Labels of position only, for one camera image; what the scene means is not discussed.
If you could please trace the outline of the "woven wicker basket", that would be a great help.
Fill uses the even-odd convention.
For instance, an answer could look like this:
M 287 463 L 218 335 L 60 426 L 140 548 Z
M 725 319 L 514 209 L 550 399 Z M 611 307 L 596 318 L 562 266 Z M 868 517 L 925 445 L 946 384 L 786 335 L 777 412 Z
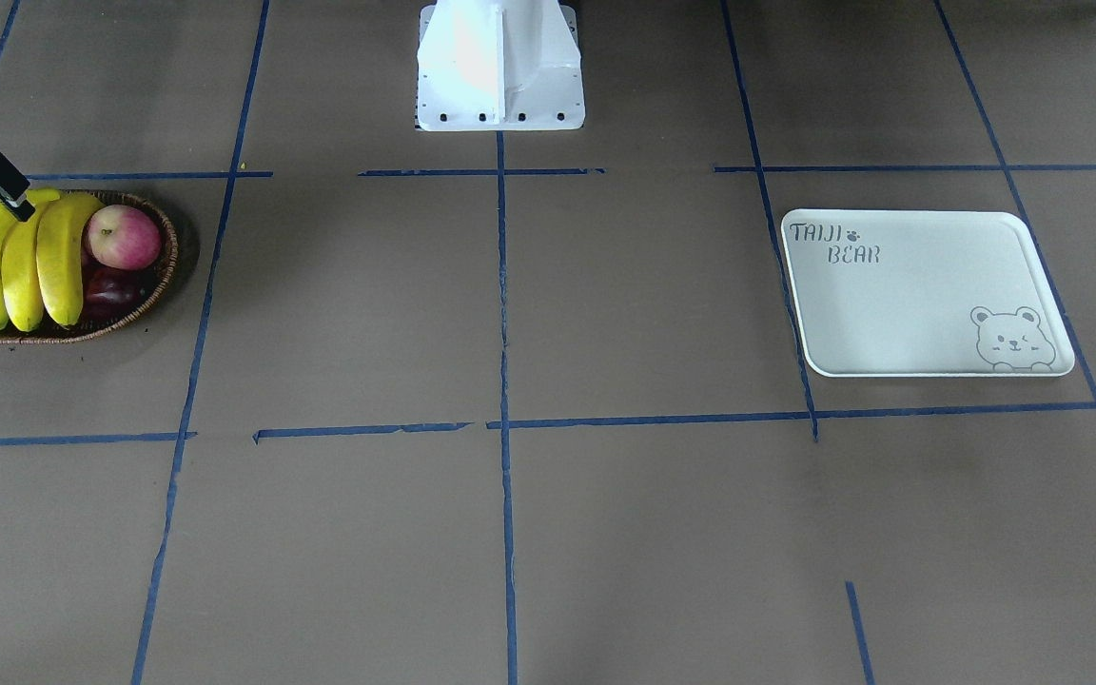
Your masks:
M 145 296 L 141 301 L 132 306 L 126 312 L 116 317 L 91 318 L 85 323 L 78 323 L 70 328 L 62 328 L 57 323 L 43 323 L 36 331 L 18 331 L 12 328 L 0 331 L 0 345 L 61 345 L 61 343 L 77 343 L 84 340 L 92 340 L 105 336 L 114 330 L 125 328 L 146 316 L 149 309 L 157 306 L 165 298 L 165 292 L 176 279 L 176 269 L 180 265 L 180 238 L 176 225 L 171 222 L 168 212 L 161 205 L 153 203 L 149 198 L 142 198 L 132 192 L 121 192 L 116 190 L 91 189 L 88 194 L 96 199 L 109 201 L 113 204 L 122 204 L 140 209 L 150 220 L 158 222 L 158 231 L 161 235 L 161 250 L 158 253 L 156 264 L 142 270 L 141 294 Z

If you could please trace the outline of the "pink red apple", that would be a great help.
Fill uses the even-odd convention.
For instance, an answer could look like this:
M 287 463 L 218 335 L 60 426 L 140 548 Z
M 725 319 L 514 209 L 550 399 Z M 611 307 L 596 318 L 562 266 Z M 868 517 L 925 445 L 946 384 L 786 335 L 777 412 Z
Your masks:
M 160 255 L 160 229 L 140 209 L 126 205 L 100 208 L 88 218 L 84 247 L 92 260 L 106 267 L 148 269 Z

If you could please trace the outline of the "white bear tray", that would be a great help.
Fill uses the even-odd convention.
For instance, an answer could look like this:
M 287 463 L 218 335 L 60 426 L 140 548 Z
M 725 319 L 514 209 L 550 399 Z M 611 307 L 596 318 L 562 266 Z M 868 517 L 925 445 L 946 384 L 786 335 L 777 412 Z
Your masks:
M 819 376 L 1074 368 L 1038 247 L 1011 213 L 798 208 L 779 235 L 804 361 Z

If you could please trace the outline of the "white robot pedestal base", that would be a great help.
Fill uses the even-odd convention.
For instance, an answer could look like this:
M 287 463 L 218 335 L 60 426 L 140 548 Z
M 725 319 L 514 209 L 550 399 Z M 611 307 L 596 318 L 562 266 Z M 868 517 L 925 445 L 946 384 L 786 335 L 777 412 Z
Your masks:
M 560 1 L 436 1 L 421 9 L 415 125 L 425 132 L 584 126 L 576 12 Z

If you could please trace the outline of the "dark red apple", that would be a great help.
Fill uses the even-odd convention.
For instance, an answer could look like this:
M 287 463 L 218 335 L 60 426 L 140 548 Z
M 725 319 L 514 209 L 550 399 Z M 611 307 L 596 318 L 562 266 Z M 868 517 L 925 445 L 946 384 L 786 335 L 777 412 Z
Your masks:
M 147 298 L 140 273 L 135 270 L 99 267 L 89 270 L 87 276 L 87 306 L 130 307 Z

